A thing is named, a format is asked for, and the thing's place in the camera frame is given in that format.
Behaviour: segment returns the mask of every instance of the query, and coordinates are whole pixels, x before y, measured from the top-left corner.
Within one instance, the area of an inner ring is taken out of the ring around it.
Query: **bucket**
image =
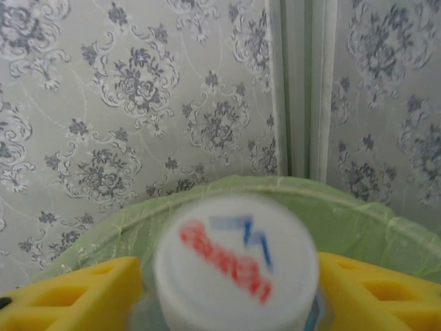
[[[439,236],[397,217],[388,207],[309,179],[240,176],[123,208],[80,237],[32,281],[127,255],[137,256],[146,268],[162,227],[177,208],[228,192],[259,194],[284,205],[302,220],[319,251],[441,283]]]

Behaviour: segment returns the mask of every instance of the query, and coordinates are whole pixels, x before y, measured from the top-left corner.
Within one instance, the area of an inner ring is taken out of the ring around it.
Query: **yellow plastic piece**
[[[327,330],[441,331],[441,285],[338,255],[319,257],[320,283],[335,312]]]
[[[136,257],[107,261],[2,294],[0,331],[123,331],[142,292]]]

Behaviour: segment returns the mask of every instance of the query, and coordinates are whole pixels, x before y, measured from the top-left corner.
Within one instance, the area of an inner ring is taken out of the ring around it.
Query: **wallpaper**
[[[441,1],[340,0],[327,182],[441,234]]]
[[[0,292],[123,206],[283,174],[263,0],[0,0]]]

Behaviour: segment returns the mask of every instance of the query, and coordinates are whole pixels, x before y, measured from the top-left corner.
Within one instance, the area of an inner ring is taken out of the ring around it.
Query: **white bottle cap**
[[[300,331],[319,269],[313,241],[290,211],[229,195],[176,213],[154,276],[172,331]]]

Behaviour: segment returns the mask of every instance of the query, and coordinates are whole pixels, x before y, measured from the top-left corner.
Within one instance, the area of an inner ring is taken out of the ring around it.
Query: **gray floral pattern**
[[[268,41],[268,22],[266,10],[259,15],[250,15],[250,1],[240,1],[229,5],[229,19],[234,24],[229,43],[234,49],[238,62],[245,63],[253,74],[253,83],[259,83],[263,92],[271,89]]]
[[[22,114],[23,105],[13,106],[1,95],[0,106],[0,183],[8,191],[24,194],[29,185],[25,175],[35,170],[26,161],[25,148],[32,126]]]
[[[391,4],[389,11],[380,13],[369,6],[369,0],[353,0],[354,14],[348,49],[357,60],[362,75],[360,87],[367,89],[367,101],[373,109],[384,104],[384,97],[398,97],[394,88],[406,77],[407,70],[419,70],[433,52],[435,30],[426,11],[430,1],[419,6]]]
[[[221,88],[223,99],[214,102],[211,111],[201,111],[207,107],[206,94],[200,102],[192,100],[183,105],[182,113],[189,121],[187,131],[191,144],[204,147],[212,155],[212,162],[221,160],[225,167],[230,166],[234,154],[240,150],[240,132],[249,123],[249,108],[243,100],[243,86],[240,83],[230,91]]]
[[[53,48],[61,37],[60,22],[69,13],[68,0],[0,1],[0,57],[10,61],[13,77],[30,73],[40,86],[57,92],[57,65],[70,57]]]
[[[1,292],[131,203],[281,174],[271,6],[0,0]]]
[[[161,138],[165,117],[174,114],[169,107],[170,90],[177,86],[179,73],[174,56],[166,48],[167,30],[164,26],[148,28],[147,34],[137,31],[138,28],[133,26],[133,35],[143,45],[132,47],[126,60],[109,63],[107,53],[111,46],[98,48],[96,41],[90,46],[82,46],[83,58],[95,69],[90,85],[104,103],[121,107],[134,118],[136,129],[147,126],[154,137]]]
[[[327,182],[441,233],[439,0],[341,1]]]
[[[422,205],[441,202],[441,127],[438,107],[412,95],[407,101],[408,118],[402,125],[398,146],[407,156]]]
[[[178,14],[176,27],[190,28],[194,39],[202,46],[209,35],[209,23],[220,17],[216,0],[166,0],[170,9]]]

